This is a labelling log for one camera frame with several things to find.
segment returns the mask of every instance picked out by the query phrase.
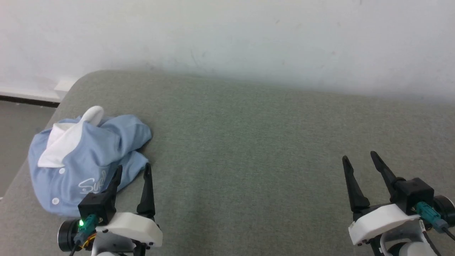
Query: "sofa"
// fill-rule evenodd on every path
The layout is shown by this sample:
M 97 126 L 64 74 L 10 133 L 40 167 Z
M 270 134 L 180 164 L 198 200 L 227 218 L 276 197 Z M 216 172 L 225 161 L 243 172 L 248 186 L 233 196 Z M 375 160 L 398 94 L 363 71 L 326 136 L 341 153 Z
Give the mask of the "sofa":
M 147 255 L 373 255 L 350 240 L 342 165 L 347 155 L 363 194 L 387 203 L 371 150 L 397 176 L 420 177 L 455 199 L 449 104 L 105 70 L 80 78 L 48 127 L 94 105 L 108 116 L 134 114 L 153 130 L 140 152 L 152 164 L 163 246 Z M 118 192 L 117 211 L 136 211 L 138 177 Z M 57 245 L 66 219 L 42 209 L 25 161 L 0 202 L 1 254 L 68 255 Z M 449 237 L 430 237 L 454 255 Z

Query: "white collar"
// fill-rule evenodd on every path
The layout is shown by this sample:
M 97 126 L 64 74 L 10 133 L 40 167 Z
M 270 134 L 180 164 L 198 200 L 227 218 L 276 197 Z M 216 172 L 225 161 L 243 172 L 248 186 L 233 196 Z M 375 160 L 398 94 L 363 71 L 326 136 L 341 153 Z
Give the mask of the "white collar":
M 98 126 L 104 115 L 100 106 L 89 108 L 78 123 L 55 123 L 47 140 L 46 149 L 38 160 L 38 167 L 61 168 L 65 156 L 71 153 L 82 138 L 84 122 Z

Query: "white wall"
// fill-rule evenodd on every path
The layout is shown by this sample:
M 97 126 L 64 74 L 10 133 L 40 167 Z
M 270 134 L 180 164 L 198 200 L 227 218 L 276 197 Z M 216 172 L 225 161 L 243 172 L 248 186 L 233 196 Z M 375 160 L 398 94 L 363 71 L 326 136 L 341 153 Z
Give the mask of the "white wall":
M 0 91 L 160 69 L 455 99 L 452 0 L 0 0 Z

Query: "white baseboard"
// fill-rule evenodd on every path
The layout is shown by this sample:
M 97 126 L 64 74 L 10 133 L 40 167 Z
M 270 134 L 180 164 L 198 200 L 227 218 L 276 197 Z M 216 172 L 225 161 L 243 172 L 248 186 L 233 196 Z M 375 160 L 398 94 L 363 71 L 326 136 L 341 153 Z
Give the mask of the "white baseboard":
M 76 83 L 76 80 L 71 79 L 61 79 L 57 86 L 55 86 L 54 91 L 56 92 L 57 96 L 62 100 L 66 94 L 69 92 L 71 87 Z
M 30 89 L 0 87 L 0 95 L 49 102 L 61 102 L 61 99 L 57 93 L 53 91 L 44 92 Z

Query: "teal cable connector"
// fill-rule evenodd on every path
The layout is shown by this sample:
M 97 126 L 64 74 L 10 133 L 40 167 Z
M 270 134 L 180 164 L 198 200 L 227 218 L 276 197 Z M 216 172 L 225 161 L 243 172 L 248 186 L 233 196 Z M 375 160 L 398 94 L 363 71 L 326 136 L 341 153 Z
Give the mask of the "teal cable connector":
M 79 228 L 79 232 L 74 237 L 74 243 L 79 245 L 83 245 L 90 234 L 95 231 L 96 226 L 98 226 L 98 217 L 95 214 L 91 214 L 83 223 L 84 225 Z
M 443 228 L 449 228 L 449 224 L 441 219 L 441 215 L 425 202 L 415 205 L 415 211 L 422 219 L 428 221 L 438 233 L 444 233 Z

